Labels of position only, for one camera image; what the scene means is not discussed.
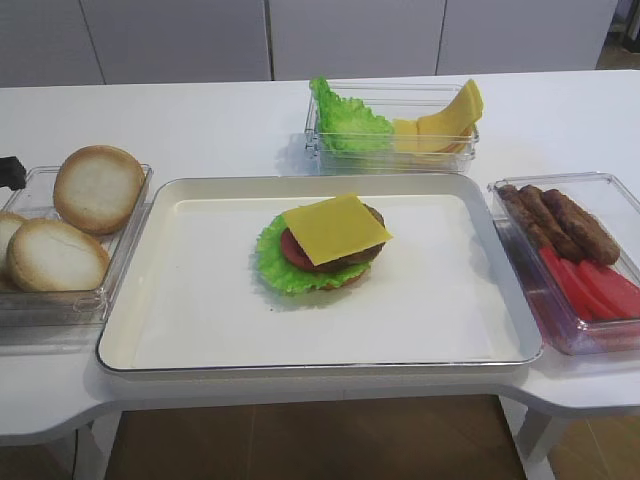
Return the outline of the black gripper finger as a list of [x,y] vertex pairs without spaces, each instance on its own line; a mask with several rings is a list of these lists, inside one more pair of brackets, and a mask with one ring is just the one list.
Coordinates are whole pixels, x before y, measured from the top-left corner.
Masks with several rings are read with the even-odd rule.
[[0,158],[0,187],[11,191],[25,188],[25,167],[16,156]]

